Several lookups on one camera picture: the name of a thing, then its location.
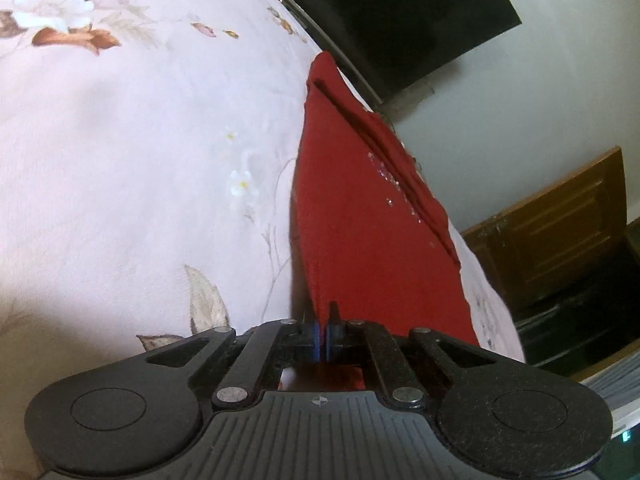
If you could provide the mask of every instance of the brown wooden panel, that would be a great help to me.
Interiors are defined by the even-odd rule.
[[[490,282],[500,283],[505,302],[517,310],[594,266],[622,240],[625,223],[622,150],[614,148],[463,236]]]

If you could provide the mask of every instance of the red cloth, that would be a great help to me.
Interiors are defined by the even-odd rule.
[[[351,94],[329,53],[316,57],[307,85],[294,198],[321,324],[337,301],[343,319],[398,335],[427,326],[478,344],[447,214],[413,159]]]

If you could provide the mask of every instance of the white floral bed sheet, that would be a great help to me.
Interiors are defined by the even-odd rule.
[[[39,473],[22,416],[47,384],[305,301],[289,200],[318,52],[276,0],[0,0],[0,479]],[[452,236],[481,344],[522,359]]]

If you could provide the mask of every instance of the black panel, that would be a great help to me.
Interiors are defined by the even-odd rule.
[[[294,1],[383,100],[520,24],[509,0]]]

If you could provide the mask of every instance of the wall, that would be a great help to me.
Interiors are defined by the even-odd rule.
[[[396,131],[463,230],[618,144],[640,216],[640,0],[511,0],[523,24],[430,76]]]

